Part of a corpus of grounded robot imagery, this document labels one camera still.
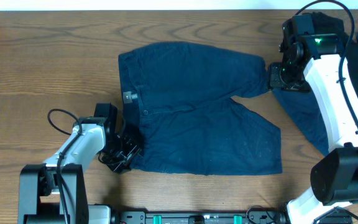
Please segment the navy blue shorts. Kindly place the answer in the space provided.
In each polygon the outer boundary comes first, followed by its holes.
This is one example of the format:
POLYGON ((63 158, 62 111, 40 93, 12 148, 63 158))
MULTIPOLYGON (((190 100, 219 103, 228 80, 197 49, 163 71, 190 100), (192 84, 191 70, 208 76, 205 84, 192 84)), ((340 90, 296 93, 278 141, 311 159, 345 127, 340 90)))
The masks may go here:
POLYGON ((118 57, 123 114, 144 146, 131 162, 147 172, 274 175, 281 132, 234 100, 267 92, 265 62, 189 42, 159 42, 118 57))

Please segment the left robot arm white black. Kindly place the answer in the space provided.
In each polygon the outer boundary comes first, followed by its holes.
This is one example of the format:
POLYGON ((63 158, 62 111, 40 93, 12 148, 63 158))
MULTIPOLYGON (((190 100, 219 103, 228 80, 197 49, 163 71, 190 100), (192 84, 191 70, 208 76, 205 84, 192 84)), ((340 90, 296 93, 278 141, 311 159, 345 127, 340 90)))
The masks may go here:
POLYGON ((122 173, 141 152, 138 140, 114 129, 107 118, 80 118, 53 156, 26 165, 20 173, 18 223, 120 223, 111 206, 88 203, 84 180, 95 157, 122 173))

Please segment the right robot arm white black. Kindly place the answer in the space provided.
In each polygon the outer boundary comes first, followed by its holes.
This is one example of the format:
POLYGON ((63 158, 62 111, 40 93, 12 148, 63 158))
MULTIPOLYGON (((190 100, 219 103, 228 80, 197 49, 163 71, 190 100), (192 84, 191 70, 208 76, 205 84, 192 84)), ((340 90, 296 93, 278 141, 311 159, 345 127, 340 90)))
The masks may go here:
POLYGON ((283 60, 269 68, 269 87, 310 91, 328 137, 328 155, 311 170, 310 188, 287 203, 290 223, 342 223, 338 213, 358 203, 358 98, 345 49, 335 34, 285 34, 283 60))

